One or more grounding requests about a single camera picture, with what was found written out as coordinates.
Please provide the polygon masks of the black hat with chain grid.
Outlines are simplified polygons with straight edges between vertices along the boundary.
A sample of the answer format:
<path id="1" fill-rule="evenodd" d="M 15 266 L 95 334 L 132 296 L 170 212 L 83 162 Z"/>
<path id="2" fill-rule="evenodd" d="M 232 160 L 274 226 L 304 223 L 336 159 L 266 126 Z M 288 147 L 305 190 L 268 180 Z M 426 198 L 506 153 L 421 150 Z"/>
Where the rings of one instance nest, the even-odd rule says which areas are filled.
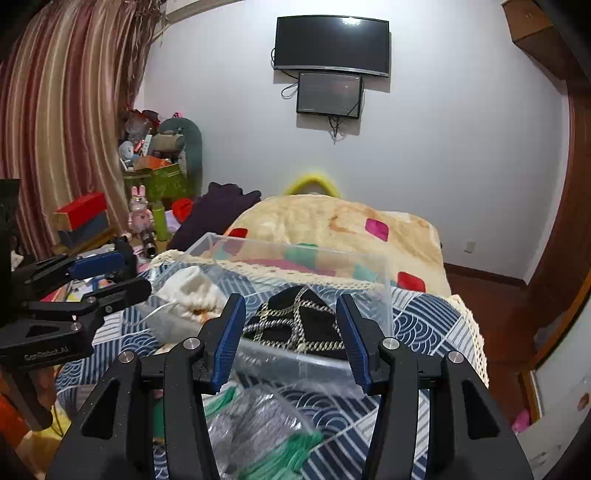
<path id="1" fill-rule="evenodd" d="M 245 322 L 242 337 L 266 347 L 346 360 L 335 311 L 308 286 L 281 290 Z"/>

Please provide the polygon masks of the pink rabbit doll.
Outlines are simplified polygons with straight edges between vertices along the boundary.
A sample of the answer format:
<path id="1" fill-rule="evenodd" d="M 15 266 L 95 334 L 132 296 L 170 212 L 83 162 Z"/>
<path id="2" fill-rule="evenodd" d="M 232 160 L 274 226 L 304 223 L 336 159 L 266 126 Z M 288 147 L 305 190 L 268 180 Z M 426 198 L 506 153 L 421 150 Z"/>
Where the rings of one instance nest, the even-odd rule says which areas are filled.
<path id="1" fill-rule="evenodd" d="M 129 202 L 128 229 L 134 237 L 153 230 L 153 214 L 149 209 L 144 185 L 132 186 Z"/>

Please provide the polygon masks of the red box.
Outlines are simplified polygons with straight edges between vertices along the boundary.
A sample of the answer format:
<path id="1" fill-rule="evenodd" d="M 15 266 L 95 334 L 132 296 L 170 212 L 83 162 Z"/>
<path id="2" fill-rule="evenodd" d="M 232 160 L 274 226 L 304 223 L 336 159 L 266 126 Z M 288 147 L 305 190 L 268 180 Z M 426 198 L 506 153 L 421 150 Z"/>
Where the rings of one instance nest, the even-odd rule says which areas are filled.
<path id="1" fill-rule="evenodd" d="M 105 195 L 94 192 L 83 195 L 54 212 L 58 231 L 74 231 L 107 209 Z"/>

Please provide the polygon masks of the green bottle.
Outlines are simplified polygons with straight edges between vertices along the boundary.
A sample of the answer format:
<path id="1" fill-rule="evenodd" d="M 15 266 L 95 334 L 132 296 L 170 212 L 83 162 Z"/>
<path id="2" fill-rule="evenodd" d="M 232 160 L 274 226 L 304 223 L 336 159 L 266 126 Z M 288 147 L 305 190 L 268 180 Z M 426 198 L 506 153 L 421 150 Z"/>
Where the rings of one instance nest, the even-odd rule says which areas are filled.
<path id="1" fill-rule="evenodd" d="M 158 200 L 153 203 L 151 211 L 156 239 L 160 242 L 166 242 L 169 239 L 169 231 L 164 205 Z"/>

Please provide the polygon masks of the white cream cloth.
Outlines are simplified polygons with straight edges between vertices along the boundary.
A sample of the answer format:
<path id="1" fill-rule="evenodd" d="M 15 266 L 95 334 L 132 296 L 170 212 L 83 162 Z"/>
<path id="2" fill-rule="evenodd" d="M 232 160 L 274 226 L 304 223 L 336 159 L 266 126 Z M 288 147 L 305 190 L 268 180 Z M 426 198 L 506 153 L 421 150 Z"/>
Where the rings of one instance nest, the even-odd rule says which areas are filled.
<path id="1" fill-rule="evenodd" d="M 217 318 L 226 297 L 197 265 L 174 266 L 152 283 L 152 294 L 137 306 L 141 319 L 161 344 L 197 337 Z"/>

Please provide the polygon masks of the red plush item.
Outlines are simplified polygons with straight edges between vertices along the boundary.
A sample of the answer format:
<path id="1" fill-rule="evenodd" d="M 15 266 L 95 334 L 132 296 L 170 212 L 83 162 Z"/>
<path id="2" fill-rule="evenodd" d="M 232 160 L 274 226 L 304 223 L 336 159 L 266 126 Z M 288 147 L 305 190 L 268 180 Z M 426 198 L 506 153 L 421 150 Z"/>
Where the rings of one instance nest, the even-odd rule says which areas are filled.
<path id="1" fill-rule="evenodd" d="M 190 215 L 194 202 L 190 198 L 179 198 L 171 204 L 171 211 L 179 224 L 182 224 Z"/>

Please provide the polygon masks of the green cardboard box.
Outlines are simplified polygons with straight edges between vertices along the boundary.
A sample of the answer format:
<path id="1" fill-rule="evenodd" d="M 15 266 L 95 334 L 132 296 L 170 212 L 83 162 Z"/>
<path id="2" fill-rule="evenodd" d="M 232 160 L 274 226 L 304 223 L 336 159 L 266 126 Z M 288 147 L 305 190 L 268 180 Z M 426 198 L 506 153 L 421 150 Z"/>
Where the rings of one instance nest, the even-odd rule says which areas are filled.
<path id="1" fill-rule="evenodd" d="M 168 198 L 175 201 L 179 198 L 191 197 L 194 185 L 180 170 L 177 164 L 165 166 L 156 170 L 143 169 L 123 173 L 127 197 L 130 197 L 132 186 L 145 187 L 148 201 L 155 202 Z"/>

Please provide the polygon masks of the dark purple garment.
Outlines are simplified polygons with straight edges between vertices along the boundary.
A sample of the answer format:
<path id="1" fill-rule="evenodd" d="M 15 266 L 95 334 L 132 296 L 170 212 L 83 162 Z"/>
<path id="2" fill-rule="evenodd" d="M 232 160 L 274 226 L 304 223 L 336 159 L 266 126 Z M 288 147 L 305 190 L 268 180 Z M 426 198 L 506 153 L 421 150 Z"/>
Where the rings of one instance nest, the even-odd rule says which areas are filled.
<path id="1" fill-rule="evenodd" d="M 262 192 L 245 193 L 235 184 L 211 182 L 204 195 L 191 200 L 192 211 L 169 240 L 170 250 L 186 251 L 206 233 L 224 234 L 245 210 L 262 200 Z"/>

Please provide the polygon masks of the blue white patterned tablecloth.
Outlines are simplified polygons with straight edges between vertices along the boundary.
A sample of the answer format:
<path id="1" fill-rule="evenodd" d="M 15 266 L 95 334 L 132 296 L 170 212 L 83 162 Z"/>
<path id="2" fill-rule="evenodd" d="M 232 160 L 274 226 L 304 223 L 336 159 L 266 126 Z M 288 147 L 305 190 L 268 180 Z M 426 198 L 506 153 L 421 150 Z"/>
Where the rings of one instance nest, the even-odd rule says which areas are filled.
<path id="1" fill-rule="evenodd" d="M 414 352 L 443 356 L 457 350 L 486 378 L 484 339 L 470 310 L 458 296 L 441 298 L 398 287 L 391 289 L 391 313 L 376 290 L 349 292 L 363 316 L 385 322 L 385 330 Z M 116 355 L 131 350 L 152 355 L 181 330 L 166 301 L 151 297 L 108 317 L 97 332 L 93 354 L 67 363 L 59 373 L 57 400 L 74 418 Z M 370 447 L 379 400 L 363 394 L 345 359 L 294 353 L 242 341 L 230 385 L 269 386 L 311 421 L 322 441 L 291 476 L 294 479 L 358 479 Z"/>

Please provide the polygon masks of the grey green plush toy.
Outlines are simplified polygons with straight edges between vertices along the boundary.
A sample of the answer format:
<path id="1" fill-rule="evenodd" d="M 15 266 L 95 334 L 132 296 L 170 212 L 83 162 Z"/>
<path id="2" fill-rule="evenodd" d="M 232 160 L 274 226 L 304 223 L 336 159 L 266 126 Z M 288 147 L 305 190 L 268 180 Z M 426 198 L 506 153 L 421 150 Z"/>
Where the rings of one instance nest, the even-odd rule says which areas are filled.
<path id="1" fill-rule="evenodd" d="M 184 117 L 164 120 L 158 126 L 148 152 L 174 160 L 188 181 L 189 189 L 192 192 L 201 190 L 204 143 L 201 131 L 193 121 Z"/>

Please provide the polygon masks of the brown wooden door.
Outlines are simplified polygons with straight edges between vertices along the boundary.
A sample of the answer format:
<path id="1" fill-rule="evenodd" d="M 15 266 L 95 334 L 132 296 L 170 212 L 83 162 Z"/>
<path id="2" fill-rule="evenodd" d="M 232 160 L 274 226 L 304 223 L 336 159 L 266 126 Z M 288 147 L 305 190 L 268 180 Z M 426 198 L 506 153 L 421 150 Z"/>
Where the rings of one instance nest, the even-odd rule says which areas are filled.
<path id="1" fill-rule="evenodd" d="M 590 84 L 567 85 L 568 164 L 561 200 L 544 253 L 530 283 L 539 322 L 561 323 L 528 362 L 540 365 L 570 330 L 590 291 Z"/>

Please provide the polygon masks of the clear plastic storage bin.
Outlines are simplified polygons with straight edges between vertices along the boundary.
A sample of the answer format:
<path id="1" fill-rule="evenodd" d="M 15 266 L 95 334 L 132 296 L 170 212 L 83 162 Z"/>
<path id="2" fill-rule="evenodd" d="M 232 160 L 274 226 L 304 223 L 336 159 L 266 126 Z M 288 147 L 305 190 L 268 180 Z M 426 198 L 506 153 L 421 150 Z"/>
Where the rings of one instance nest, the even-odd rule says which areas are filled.
<path id="1" fill-rule="evenodd" d="M 233 294 L 245 300 L 235 373 L 360 398 L 342 347 L 339 297 L 384 334 L 394 330 L 389 274 L 380 255 L 342 253 L 208 233 L 167 251 L 146 271 L 152 294 L 138 310 L 162 344 L 197 335 Z"/>

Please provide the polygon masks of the striped red gold curtain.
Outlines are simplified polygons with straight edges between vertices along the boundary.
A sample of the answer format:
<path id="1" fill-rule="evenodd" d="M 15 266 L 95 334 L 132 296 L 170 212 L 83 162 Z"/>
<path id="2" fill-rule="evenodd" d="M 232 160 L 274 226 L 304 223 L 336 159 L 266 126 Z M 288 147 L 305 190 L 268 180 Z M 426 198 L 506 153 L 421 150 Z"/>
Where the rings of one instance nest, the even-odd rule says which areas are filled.
<path id="1" fill-rule="evenodd" d="M 54 213 L 100 192 L 122 231 L 127 201 L 118 156 L 160 18 L 157 1 L 51 1 L 1 62 L 1 175 L 20 181 L 25 250 L 51 255 Z"/>

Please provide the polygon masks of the beige fleece blanket colour patches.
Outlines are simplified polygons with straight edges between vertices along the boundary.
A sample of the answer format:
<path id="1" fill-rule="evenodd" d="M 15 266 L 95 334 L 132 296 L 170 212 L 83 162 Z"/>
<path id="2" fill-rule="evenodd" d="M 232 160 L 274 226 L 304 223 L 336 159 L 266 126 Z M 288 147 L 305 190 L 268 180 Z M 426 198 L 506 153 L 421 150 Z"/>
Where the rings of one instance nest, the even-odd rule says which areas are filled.
<path id="1" fill-rule="evenodd" d="M 421 279 L 430 294 L 452 295 L 439 233 L 411 213 L 381 211 L 320 194 L 284 195 L 245 210 L 224 234 L 235 229 L 245 229 L 250 240 L 381 255 L 394 279 L 405 272 Z"/>

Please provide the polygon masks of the yellow curved object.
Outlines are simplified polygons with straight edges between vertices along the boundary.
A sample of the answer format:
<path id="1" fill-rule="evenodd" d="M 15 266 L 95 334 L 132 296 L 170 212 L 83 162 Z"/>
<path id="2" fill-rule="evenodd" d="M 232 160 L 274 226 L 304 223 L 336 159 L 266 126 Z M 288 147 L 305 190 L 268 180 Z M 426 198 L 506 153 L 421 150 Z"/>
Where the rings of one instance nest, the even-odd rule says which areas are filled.
<path id="1" fill-rule="evenodd" d="M 341 198 L 341 191 L 335 186 L 329 177 L 319 173 L 308 173 L 297 178 L 287 189 L 284 195 L 320 194 L 333 198 Z"/>

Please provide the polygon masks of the brown wooden overhead cabinet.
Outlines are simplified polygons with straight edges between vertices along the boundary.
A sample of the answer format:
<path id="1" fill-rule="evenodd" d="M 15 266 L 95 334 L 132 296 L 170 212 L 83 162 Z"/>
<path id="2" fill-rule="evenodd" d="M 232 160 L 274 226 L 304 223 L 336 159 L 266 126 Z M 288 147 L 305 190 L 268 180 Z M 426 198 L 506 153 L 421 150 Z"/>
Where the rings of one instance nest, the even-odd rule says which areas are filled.
<path id="1" fill-rule="evenodd" d="M 531 0 L 504 1 L 513 43 L 559 80 L 584 80 L 585 74 L 549 16 Z"/>

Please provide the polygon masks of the small black wall monitor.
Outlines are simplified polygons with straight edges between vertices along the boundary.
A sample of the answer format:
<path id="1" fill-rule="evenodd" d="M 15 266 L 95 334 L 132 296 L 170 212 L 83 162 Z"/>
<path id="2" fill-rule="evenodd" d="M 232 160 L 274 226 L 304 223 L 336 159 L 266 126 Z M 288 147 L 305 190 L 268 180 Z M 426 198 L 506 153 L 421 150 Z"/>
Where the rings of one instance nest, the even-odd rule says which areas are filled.
<path id="1" fill-rule="evenodd" d="M 301 72 L 298 75 L 297 114 L 358 119 L 363 78 L 341 73 Z"/>

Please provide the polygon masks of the large black wall television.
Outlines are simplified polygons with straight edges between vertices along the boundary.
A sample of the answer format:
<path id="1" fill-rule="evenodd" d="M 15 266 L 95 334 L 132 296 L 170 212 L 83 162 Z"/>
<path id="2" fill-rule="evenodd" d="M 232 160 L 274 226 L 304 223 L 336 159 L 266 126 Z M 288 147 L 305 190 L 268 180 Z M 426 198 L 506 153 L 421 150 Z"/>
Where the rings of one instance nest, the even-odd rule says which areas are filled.
<path id="1" fill-rule="evenodd" d="M 276 20 L 273 68 L 390 76 L 391 35 L 385 20 L 332 15 Z"/>

